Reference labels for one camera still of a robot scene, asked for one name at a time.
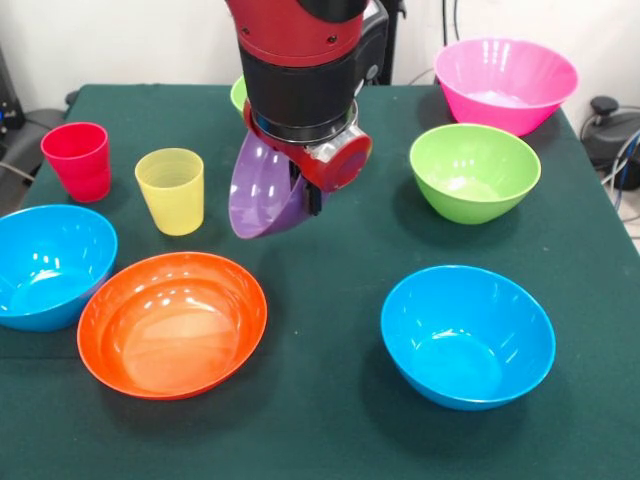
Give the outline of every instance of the plastic cup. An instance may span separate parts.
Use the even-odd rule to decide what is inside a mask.
[[[40,148],[75,201],[102,200],[111,189],[109,135],[100,125],[68,123],[50,131]]]
[[[142,196],[162,233],[196,231],[204,221],[204,163],[194,152],[165,148],[144,156],[136,165]]]

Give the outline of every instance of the blue bowl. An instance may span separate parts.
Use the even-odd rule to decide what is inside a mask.
[[[549,317],[520,286],[467,266],[402,280],[382,309],[382,337],[406,380],[456,410],[504,405],[538,386],[556,340]]]
[[[68,327],[107,280],[118,238],[102,215],[45,205],[0,218],[0,325],[50,332]]]

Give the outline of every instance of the purple bowl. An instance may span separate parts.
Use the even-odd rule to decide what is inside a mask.
[[[238,237],[250,239],[283,232],[311,216],[304,208],[307,180],[300,176],[291,186],[289,161],[282,152],[247,133],[229,192],[229,219]],[[323,193],[322,201],[328,197]]]

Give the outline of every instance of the table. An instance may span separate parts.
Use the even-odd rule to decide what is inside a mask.
[[[375,152],[323,213],[242,241],[226,214],[246,130],[220,86],[87,86],[69,121],[105,125],[114,184],[91,208],[120,237],[116,268],[175,250],[215,252],[261,282],[269,303],[255,354],[211,392],[180,402],[128,398],[84,369],[74,329],[0,329],[0,479],[584,479],[640,470],[640,259],[562,112],[525,138],[542,179],[481,226],[439,217],[407,153],[451,122],[436,87],[371,87],[359,97]],[[169,238],[135,185],[145,153],[168,146],[206,163],[206,219]],[[49,167],[29,205],[71,202]],[[489,268],[529,290],[555,327],[557,359],[501,409],[436,407],[397,373],[379,332],[389,290],[435,264]]]

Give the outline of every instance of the bowl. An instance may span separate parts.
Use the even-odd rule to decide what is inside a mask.
[[[264,333],[267,304],[238,264],[198,252],[147,258],[91,298],[78,324],[88,370],[121,393],[177,400],[219,384]]]
[[[540,159],[518,137],[483,125],[453,124],[421,135],[410,162],[420,191],[443,217],[467,225],[511,210],[540,180]]]
[[[382,337],[400,373],[447,408],[487,410],[538,386],[554,361],[549,317],[522,287],[470,266],[402,280],[382,309]]]
[[[244,81],[244,75],[241,76],[231,87],[231,103],[242,116],[244,103],[247,100],[247,84]]]
[[[235,234],[251,239],[294,228],[312,217],[305,207],[307,180],[291,180],[290,159],[248,132],[238,154],[229,191]],[[322,193],[322,202],[329,194]]]
[[[458,122],[522,136],[549,118],[578,87],[576,68],[542,45],[511,38],[451,44],[434,71]]]
[[[50,332],[78,321],[111,274],[118,238],[88,208],[45,205],[0,218],[0,325]]]

